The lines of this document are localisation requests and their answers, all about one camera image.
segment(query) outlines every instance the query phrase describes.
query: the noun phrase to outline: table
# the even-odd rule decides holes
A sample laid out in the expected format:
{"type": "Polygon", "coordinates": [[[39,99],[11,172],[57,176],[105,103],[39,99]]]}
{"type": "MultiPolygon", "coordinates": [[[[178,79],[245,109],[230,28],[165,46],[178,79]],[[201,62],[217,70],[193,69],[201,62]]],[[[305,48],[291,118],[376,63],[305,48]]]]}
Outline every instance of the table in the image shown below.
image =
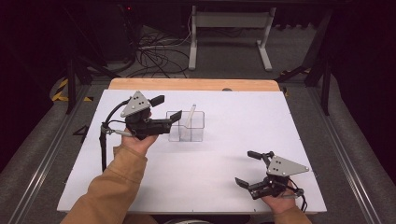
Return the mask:
{"type": "MultiPolygon", "coordinates": [[[[137,90],[148,98],[165,95],[164,104],[151,110],[154,119],[163,119],[169,110],[189,109],[195,102],[196,110],[205,112],[205,130],[204,141],[197,143],[169,142],[166,134],[160,135],[148,151],[148,167],[130,213],[269,213],[269,207],[252,200],[234,182],[235,177],[251,184],[264,178],[265,164],[249,158],[247,151],[272,150],[311,167],[283,92],[273,80],[115,78],[99,102],[59,201],[59,211],[69,211],[91,180],[101,174],[100,123],[118,100],[123,101],[137,90]],[[255,119],[259,115],[266,119],[255,119]]],[[[122,124],[113,128],[121,129],[122,124]]],[[[111,148],[119,143],[119,135],[107,138],[108,161],[112,160],[111,148]]],[[[306,192],[307,213],[326,211],[313,172],[291,178],[306,192]]]]}

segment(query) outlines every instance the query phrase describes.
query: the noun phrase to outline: transparent plastic box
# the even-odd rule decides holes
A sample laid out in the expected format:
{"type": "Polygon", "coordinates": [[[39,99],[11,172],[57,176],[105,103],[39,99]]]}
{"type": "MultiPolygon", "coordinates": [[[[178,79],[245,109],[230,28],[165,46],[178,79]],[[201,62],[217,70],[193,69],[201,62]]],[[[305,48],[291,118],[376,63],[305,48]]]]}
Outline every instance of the transparent plastic box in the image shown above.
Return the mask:
{"type": "MultiPolygon", "coordinates": [[[[177,111],[166,112],[166,118],[175,114],[177,111]]],[[[189,127],[187,120],[190,111],[182,111],[181,119],[173,123],[169,133],[170,142],[202,142],[204,141],[205,113],[203,111],[194,111],[191,117],[189,127]]]]}

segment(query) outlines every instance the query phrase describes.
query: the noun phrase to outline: hand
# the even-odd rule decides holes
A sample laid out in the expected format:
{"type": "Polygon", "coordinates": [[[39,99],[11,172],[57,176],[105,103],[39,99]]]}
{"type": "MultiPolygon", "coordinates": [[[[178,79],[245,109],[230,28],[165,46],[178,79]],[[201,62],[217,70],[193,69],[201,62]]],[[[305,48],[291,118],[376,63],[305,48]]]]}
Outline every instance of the hand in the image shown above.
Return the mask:
{"type": "Polygon", "coordinates": [[[150,135],[147,136],[143,140],[139,140],[137,137],[127,137],[127,136],[122,136],[121,138],[121,144],[123,146],[126,146],[128,148],[133,149],[134,151],[142,154],[143,156],[146,156],[149,147],[157,140],[158,134],[157,135],[150,135]]]}
{"type": "MultiPolygon", "coordinates": [[[[293,194],[293,191],[290,189],[286,189],[286,191],[283,193],[284,195],[290,195],[293,194]]],[[[270,206],[272,212],[274,214],[280,214],[283,213],[292,207],[296,206],[296,201],[293,198],[282,198],[282,194],[277,196],[276,198],[273,196],[265,196],[262,197],[262,200],[270,206]]]]}

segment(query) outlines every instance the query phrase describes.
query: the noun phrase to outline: white table surface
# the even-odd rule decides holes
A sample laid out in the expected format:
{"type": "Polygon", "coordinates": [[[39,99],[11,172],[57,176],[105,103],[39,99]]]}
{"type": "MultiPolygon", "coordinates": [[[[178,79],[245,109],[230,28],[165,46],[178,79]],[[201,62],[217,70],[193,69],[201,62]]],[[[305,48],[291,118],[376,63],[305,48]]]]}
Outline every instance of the white table surface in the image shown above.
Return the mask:
{"type": "MultiPolygon", "coordinates": [[[[70,211],[86,193],[94,177],[102,173],[100,126],[110,111],[137,90],[105,90],[78,154],[58,211],[70,211]]],[[[203,142],[169,142],[162,134],[148,151],[148,166],[140,190],[129,212],[147,214],[258,214],[270,212],[262,200],[252,200],[246,189],[236,185],[238,177],[255,184],[265,177],[265,163],[248,157],[249,150],[274,151],[285,159],[311,169],[281,91],[141,91],[148,99],[160,94],[165,102],[151,108],[153,119],[164,119],[167,111],[205,112],[203,142]]],[[[112,119],[123,120],[119,109],[112,119]]],[[[113,129],[124,124],[111,123],[113,129]]],[[[107,136],[107,164],[120,135],[107,136]]],[[[318,182],[313,172],[293,175],[304,189],[306,212],[325,212],[318,182]]]]}

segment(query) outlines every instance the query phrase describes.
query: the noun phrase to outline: tan sleeve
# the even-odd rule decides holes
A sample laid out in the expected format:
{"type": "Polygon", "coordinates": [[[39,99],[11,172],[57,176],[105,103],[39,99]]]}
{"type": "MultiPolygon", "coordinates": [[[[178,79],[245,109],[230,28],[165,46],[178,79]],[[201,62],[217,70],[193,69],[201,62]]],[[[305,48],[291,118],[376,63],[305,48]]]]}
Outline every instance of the tan sleeve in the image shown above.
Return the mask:
{"type": "Polygon", "coordinates": [[[274,215],[275,224],[311,224],[311,221],[297,206],[274,215]]]}
{"type": "Polygon", "coordinates": [[[147,158],[128,147],[114,147],[114,152],[114,161],[91,182],[63,224],[122,223],[139,190],[147,158]]]}

